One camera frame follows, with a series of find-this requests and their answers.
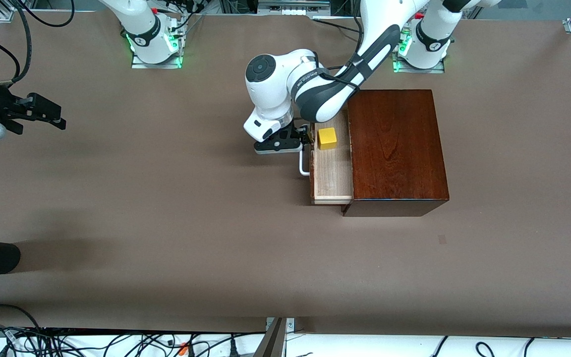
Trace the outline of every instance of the wooden cabinet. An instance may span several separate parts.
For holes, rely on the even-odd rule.
[[[311,154],[315,204],[353,217],[422,216],[449,200],[430,90],[364,90],[335,119],[336,149]]]

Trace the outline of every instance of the yellow cube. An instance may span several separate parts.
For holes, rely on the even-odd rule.
[[[334,128],[319,129],[319,149],[334,149],[338,140],[336,140],[336,131]]]

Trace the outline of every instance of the table surface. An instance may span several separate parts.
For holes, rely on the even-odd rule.
[[[335,28],[208,16],[184,68],[132,70],[109,11],[29,21],[32,67],[12,91],[61,104],[68,129],[29,122],[0,141],[0,241],[25,257],[0,302],[61,327],[239,330],[279,315],[325,333],[571,335],[561,23],[462,22],[446,74],[379,68],[363,88],[433,90],[451,200],[365,219],[310,205],[298,156],[256,155],[242,129],[245,64],[296,48],[341,64],[354,42]],[[18,20],[0,42],[23,57]],[[11,71],[0,53],[0,78]]]

